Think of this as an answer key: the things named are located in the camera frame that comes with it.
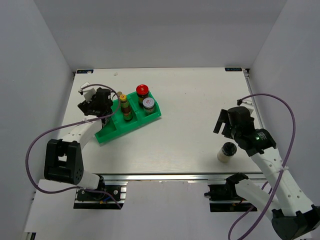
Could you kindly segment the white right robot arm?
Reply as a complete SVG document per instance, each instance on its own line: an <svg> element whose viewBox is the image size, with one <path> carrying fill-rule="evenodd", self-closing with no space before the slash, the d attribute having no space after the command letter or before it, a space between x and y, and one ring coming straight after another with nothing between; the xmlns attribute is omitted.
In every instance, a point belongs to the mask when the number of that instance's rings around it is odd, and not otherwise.
<svg viewBox="0 0 320 240"><path fill-rule="evenodd" d="M275 140L264 128L255 128L250 110L244 106L222 109L216 126L225 124L222 134L233 139L262 171L274 194L257 187L246 175L227 179L226 195L242 197L260 210L282 240L294 240L320 225L320 208L304 194L283 160Z"/></svg>

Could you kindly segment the green label sauce bottle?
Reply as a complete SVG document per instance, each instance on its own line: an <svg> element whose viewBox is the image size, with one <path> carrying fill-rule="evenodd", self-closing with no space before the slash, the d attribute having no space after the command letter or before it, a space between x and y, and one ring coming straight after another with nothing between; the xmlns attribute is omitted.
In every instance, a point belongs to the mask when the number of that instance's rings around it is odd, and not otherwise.
<svg viewBox="0 0 320 240"><path fill-rule="evenodd" d="M128 98L125 94L121 94L119 96L120 99L120 105L121 105L121 112L123 115L123 119L125 121L131 121L133 119L132 110L130 107L130 103L128 101Z"/></svg>

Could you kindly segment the black grinder white jar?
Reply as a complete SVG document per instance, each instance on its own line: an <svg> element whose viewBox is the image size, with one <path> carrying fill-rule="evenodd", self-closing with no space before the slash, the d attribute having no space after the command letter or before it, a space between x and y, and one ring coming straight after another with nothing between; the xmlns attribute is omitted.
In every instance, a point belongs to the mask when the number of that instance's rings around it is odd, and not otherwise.
<svg viewBox="0 0 320 240"><path fill-rule="evenodd" d="M228 163L236 154L237 146L233 142L226 142L217 153L217 159L222 163Z"/></svg>

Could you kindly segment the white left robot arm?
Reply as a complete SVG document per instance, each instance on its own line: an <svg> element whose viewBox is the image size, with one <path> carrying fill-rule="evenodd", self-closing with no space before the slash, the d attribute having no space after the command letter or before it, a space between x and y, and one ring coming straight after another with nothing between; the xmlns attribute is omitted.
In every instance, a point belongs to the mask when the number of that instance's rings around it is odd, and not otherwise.
<svg viewBox="0 0 320 240"><path fill-rule="evenodd" d="M73 130L46 145L44 177L84 189L94 199L103 198L106 185L102 176L86 171L82 150L92 137L104 144L135 131L162 114L145 84L128 95L119 94L102 84L85 83L79 93L84 101L78 108L85 118L73 123Z"/></svg>

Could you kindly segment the silver lid glass jar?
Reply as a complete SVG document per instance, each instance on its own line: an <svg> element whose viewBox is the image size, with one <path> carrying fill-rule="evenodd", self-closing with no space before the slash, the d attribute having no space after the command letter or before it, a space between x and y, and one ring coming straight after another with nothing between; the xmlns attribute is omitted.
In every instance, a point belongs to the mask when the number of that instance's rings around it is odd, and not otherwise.
<svg viewBox="0 0 320 240"><path fill-rule="evenodd" d="M155 111L155 100L151 97L146 97L142 101L142 106L146 115L150 115Z"/></svg>

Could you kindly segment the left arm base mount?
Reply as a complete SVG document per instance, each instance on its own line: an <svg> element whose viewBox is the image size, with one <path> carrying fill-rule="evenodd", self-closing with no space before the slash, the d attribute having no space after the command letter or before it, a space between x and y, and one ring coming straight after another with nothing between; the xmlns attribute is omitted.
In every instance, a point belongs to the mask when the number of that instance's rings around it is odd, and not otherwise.
<svg viewBox="0 0 320 240"><path fill-rule="evenodd" d="M127 182L107 181L104 191L108 194L94 193L84 189L76 191L73 208L78 210L120 210L117 203L124 205L127 193Z"/></svg>

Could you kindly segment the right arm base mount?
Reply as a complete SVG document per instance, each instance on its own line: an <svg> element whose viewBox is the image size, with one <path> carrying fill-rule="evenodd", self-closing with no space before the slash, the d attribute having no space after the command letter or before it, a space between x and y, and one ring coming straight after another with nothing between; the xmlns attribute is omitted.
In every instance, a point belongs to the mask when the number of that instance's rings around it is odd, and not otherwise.
<svg viewBox="0 0 320 240"><path fill-rule="evenodd" d="M225 184L208 185L208 191L204 197L209 199L210 212L212 213L241 213L253 207L253 212L257 208L246 199L232 193Z"/></svg>

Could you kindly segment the red cap sauce bottle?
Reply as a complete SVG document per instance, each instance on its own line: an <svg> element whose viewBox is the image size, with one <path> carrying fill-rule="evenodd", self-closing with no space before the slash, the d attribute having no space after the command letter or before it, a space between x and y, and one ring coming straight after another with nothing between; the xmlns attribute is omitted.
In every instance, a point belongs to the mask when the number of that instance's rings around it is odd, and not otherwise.
<svg viewBox="0 0 320 240"><path fill-rule="evenodd" d="M140 84L136 87L136 94L139 105L143 104L143 100L149 97L149 87L145 84Z"/></svg>

